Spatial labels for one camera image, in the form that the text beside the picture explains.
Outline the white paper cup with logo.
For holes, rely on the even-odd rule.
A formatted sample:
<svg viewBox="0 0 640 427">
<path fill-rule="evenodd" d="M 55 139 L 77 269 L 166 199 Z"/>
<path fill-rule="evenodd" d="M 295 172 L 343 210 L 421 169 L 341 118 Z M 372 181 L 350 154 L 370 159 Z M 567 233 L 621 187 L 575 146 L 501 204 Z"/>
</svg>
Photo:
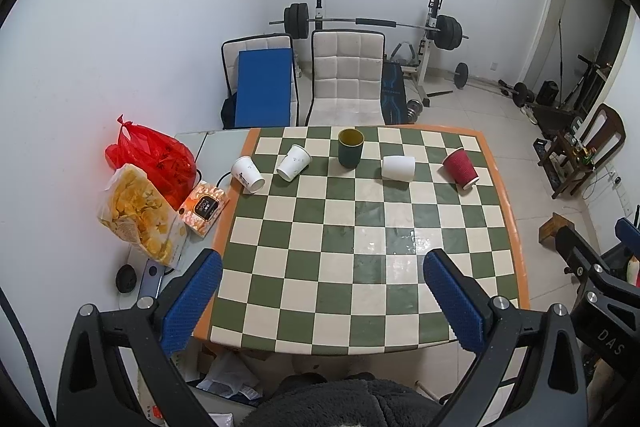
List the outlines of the white paper cup with logo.
<svg viewBox="0 0 640 427">
<path fill-rule="evenodd" d="M 231 176 L 238 180 L 250 194 L 258 192 L 265 184 L 264 177 L 250 156 L 241 156 L 234 162 L 231 167 Z"/>
</svg>

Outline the plain white paper cup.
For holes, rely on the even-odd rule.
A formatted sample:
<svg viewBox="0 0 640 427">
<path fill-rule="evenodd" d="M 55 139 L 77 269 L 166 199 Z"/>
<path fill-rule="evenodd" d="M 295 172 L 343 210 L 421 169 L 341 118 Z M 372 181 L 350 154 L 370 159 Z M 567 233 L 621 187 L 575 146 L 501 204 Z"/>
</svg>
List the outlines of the plain white paper cup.
<svg viewBox="0 0 640 427">
<path fill-rule="evenodd" d="M 416 175 L 416 158 L 412 156 L 385 156 L 381 161 L 382 177 L 387 180 L 409 183 Z"/>
</svg>

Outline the white paper cup with birds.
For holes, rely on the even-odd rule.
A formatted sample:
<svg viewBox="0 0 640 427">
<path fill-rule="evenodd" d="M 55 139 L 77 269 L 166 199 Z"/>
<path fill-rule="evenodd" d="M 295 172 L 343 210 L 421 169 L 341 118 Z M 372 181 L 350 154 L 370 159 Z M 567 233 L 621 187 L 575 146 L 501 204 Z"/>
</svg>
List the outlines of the white paper cup with birds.
<svg viewBox="0 0 640 427">
<path fill-rule="evenodd" d="M 277 167 L 277 174 L 291 183 L 312 161 L 310 154 L 300 145 L 293 144 Z"/>
</svg>

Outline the dark green yellow-lined cup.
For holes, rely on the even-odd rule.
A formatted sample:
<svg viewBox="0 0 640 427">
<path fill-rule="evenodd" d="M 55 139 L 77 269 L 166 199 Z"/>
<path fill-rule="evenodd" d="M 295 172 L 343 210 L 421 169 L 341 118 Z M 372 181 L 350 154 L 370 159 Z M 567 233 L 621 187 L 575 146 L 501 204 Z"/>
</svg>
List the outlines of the dark green yellow-lined cup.
<svg viewBox="0 0 640 427">
<path fill-rule="evenodd" d="M 338 161 L 345 169 L 355 169 L 360 163 L 364 136 L 358 129 L 343 129 L 338 134 Z"/>
</svg>

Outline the black round object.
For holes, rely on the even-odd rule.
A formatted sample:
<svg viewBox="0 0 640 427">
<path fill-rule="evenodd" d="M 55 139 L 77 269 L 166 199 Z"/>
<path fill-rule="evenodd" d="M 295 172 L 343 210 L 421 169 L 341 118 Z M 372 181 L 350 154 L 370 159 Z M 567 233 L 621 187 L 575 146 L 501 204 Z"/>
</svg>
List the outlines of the black round object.
<svg viewBox="0 0 640 427">
<path fill-rule="evenodd" d="M 129 294 L 136 288 L 137 273 L 132 265 L 125 263 L 116 273 L 115 286 L 119 294 Z"/>
</svg>

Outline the small wooden stool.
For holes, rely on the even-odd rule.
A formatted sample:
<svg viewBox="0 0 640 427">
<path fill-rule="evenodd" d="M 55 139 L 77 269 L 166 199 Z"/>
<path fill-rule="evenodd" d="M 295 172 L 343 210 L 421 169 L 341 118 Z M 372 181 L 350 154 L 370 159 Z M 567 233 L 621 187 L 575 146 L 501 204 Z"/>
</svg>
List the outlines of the small wooden stool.
<svg viewBox="0 0 640 427">
<path fill-rule="evenodd" d="M 546 247 L 554 245 L 556 234 L 564 227 L 574 230 L 575 223 L 557 212 L 552 213 L 552 216 L 538 229 L 538 243 Z"/>
</svg>

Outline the bag of yellow snacks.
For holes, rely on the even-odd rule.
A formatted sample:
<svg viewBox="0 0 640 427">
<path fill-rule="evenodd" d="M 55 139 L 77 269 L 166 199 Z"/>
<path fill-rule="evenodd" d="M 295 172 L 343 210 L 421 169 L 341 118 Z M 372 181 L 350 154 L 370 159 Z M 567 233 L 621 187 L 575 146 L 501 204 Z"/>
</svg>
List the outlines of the bag of yellow snacks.
<svg viewBox="0 0 640 427">
<path fill-rule="evenodd" d="M 140 168 L 126 164 L 114 172 L 96 217 L 150 259 L 171 269 L 178 265 L 188 229 Z"/>
</svg>

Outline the dark fleece clothing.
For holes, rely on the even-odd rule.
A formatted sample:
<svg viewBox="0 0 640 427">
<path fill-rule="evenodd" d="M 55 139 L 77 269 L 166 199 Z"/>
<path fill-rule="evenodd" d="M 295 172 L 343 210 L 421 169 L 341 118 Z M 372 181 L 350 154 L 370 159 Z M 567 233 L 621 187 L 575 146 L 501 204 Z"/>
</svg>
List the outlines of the dark fleece clothing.
<svg viewBox="0 0 640 427">
<path fill-rule="evenodd" d="M 427 426 L 442 406 L 368 372 L 328 381 L 317 373 L 286 377 L 248 414 L 244 426 Z"/>
</svg>

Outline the red plastic bag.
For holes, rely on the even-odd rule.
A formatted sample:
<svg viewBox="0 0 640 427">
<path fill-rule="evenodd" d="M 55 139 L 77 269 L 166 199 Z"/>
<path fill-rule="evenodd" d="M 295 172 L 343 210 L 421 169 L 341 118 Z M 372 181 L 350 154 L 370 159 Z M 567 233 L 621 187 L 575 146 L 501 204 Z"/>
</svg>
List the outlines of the red plastic bag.
<svg viewBox="0 0 640 427">
<path fill-rule="evenodd" d="M 134 165 L 146 173 L 157 191 L 178 210 L 190 195 L 196 180 L 195 159 L 191 151 L 171 136 L 134 124 L 120 115 L 116 142 L 104 152 L 107 165 L 117 170 Z"/>
</svg>

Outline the green checkered table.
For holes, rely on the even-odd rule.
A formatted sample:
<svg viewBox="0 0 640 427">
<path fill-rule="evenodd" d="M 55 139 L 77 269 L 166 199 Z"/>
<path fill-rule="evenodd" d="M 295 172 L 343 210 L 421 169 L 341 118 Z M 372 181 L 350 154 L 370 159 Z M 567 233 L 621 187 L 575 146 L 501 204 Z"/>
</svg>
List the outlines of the green checkered table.
<svg viewBox="0 0 640 427">
<path fill-rule="evenodd" d="M 337 159 L 338 129 L 271 128 L 206 136 L 198 167 L 218 176 L 250 156 L 256 193 L 229 182 L 213 245 L 219 291 L 194 334 L 230 348 L 291 355 L 363 355 L 454 338 L 422 279 L 424 256 L 447 251 L 489 295 L 529 303 L 521 241 L 494 155 L 480 132 L 367 127 L 352 170 Z M 277 167 L 293 144 L 311 156 L 291 182 Z M 480 179 L 463 191 L 442 162 L 464 148 Z M 385 156 L 416 158 L 409 183 L 382 177 Z"/>
</svg>

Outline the grey side table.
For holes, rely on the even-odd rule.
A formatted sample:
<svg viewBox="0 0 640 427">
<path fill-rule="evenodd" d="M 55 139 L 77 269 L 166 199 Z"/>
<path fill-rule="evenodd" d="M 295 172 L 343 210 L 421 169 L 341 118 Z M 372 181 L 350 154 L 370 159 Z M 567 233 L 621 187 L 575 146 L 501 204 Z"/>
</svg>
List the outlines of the grey side table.
<svg viewBox="0 0 640 427">
<path fill-rule="evenodd" d="M 113 197 L 112 210 L 119 230 L 134 251 L 148 261 L 141 273 L 136 307 L 145 315 L 149 328 L 137 331 L 131 346 L 140 369 L 158 403 L 175 405 L 178 414 L 163 410 L 175 424 L 202 408 L 177 373 L 171 355 L 183 350 L 212 300 L 222 277 L 222 259 L 217 251 L 204 248 L 167 285 L 165 272 L 178 265 L 188 243 L 189 225 L 180 217 L 182 205 L 197 187 L 196 166 L 191 151 L 171 136 L 130 121 L 120 128 L 117 144 L 122 163 L 122 185 Z"/>
</svg>

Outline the white weight bench rack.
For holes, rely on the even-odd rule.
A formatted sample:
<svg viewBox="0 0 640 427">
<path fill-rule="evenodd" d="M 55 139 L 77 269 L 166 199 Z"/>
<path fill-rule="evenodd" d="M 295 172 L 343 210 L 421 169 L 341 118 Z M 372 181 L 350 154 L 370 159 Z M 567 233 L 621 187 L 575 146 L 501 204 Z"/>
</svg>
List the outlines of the white weight bench rack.
<svg viewBox="0 0 640 427">
<path fill-rule="evenodd" d="M 316 0 L 317 6 L 314 8 L 314 17 L 325 17 L 324 9 L 322 6 L 322 0 Z M 426 9 L 426 22 L 424 25 L 434 25 L 436 17 L 442 8 L 442 0 L 428 0 Z M 434 48 L 434 42 L 427 40 L 424 31 L 422 31 L 422 37 L 419 41 L 416 53 L 413 57 L 413 64 L 404 66 L 402 72 L 412 82 L 413 88 L 416 89 L 416 93 L 420 98 L 420 102 L 423 107 L 431 105 L 430 96 L 426 93 L 424 88 L 428 61 L 431 57 L 432 49 Z"/>
</svg>

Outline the chair with blue cushion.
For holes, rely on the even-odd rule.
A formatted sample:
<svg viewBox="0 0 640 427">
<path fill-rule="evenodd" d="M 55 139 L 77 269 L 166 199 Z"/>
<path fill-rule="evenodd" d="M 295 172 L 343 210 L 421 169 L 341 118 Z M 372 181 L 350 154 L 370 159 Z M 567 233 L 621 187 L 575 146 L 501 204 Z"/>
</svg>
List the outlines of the chair with blue cushion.
<svg viewBox="0 0 640 427">
<path fill-rule="evenodd" d="M 299 95 L 293 39 L 270 34 L 232 39 L 221 46 L 228 98 L 224 129 L 298 125 Z"/>
</svg>

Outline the barbell with black plates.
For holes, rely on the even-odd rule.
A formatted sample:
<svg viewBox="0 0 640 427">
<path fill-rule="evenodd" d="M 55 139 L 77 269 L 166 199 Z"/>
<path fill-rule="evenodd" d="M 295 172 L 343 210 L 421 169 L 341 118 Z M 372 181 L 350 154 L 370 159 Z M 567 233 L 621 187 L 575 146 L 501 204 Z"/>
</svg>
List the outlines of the barbell with black plates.
<svg viewBox="0 0 640 427">
<path fill-rule="evenodd" d="M 311 17 L 307 3 L 292 3 L 283 10 L 280 20 L 272 20 L 270 26 L 282 25 L 293 39 L 306 39 L 311 24 L 319 28 L 324 23 L 349 23 L 358 26 L 378 28 L 410 28 L 423 30 L 427 40 L 432 40 L 439 49 L 452 51 L 468 38 L 462 25 L 452 16 L 439 15 L 434 25 L 413 25 L 398 23 L 396 20 L 380 20 L 370 17 Z"/>
</svg>

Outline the white quilted chair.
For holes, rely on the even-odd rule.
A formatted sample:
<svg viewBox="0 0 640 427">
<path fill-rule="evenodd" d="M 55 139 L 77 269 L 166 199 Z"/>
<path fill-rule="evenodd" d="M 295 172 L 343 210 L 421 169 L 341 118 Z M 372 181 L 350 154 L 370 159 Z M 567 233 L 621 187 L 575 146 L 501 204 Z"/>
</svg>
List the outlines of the white quilted chair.
<svg viewBox="0 0 640 427">
<path fill-rule="evenodd" d="M 308 127 L 383 124 L 385 36 L 378 31 L 316 30 L 311 35 Z"/>
</svg>

